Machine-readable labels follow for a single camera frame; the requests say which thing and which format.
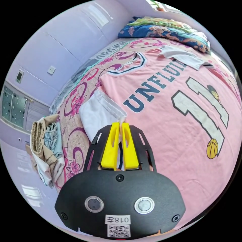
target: pink t-shirt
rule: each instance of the pink t-shirt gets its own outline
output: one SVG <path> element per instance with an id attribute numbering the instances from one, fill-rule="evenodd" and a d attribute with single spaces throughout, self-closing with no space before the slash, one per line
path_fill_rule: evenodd
<path id="1" fill-rule="evenodd" d="M 144 132 L 157 171 L 179 188 L 186 206 L 179 229 L 227 185 L 242 141 L 242 112 L 211 66 L 196 71 L 160 52 L 136 53 L 104 74 L 100 88 L 124 109 L 126 122 Z"/>

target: qr code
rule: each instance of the qr code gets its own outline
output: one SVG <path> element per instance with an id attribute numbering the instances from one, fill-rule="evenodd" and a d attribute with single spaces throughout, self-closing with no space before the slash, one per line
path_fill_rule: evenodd
<path id="1" fill-rule="evenodd" d="M 129 238 L 130 226 L 129 225 L 109 225 L 108 224 L 108 237 L 113 238 Z"/>

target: screw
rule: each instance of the screw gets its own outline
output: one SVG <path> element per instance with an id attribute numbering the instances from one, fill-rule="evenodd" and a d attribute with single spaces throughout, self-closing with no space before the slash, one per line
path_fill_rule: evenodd
<path id="1" fill-rule="evenodd" d="M 67 215 L 65 213 L 61 213 L 60 216 L 64 220 L 67 220 L 68 219 L 68 217 L 67 217 Z"/>
<path id="2" fill-rule="evenodd" d="M 118 182 L 122 182 L 124 180 L 124 176 L 122 174 L 119 174 L 119 175 L 116 176 L 116 180 Z"/>
<path id="3" fill-rule="evenodd" d="M 173 218 L 172 218 L 172 222 L 177 222 L 178 220 L 180 219 L 180 215 L 179 214 L 177 214 L 177 215 L 175 215 Z"/>

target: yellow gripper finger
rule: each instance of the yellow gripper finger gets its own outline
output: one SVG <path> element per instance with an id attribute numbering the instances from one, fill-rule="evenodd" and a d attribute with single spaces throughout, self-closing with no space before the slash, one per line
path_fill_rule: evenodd
<path id="1" fill-rule="evenodd" d="M 103 153 L 101 167 L 103 169 L 117 169 L 118 158 L 118 136 L 119 136 L 119 123 L 113 123 L 107 139 L 105 150 Z"/>
<path id="2" fill-rule="evenodd" d="M 139 168 L 133 138 L 128 123 L 122 124 L 124 169 L 132 170 Z"/>

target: cartoon character print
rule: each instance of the cartoon character print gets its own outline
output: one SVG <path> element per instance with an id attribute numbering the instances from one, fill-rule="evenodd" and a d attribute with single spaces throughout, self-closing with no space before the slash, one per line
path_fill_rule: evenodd
<path id="1" fill-rule="evenodd" d="M 212 87 L 211 85 L 207 85 L 208 91 L 214 96 L 214 98 L 221 104 L 221 101 L 219 99 L 219 94 L 217 93 L 216 89 Z"/>

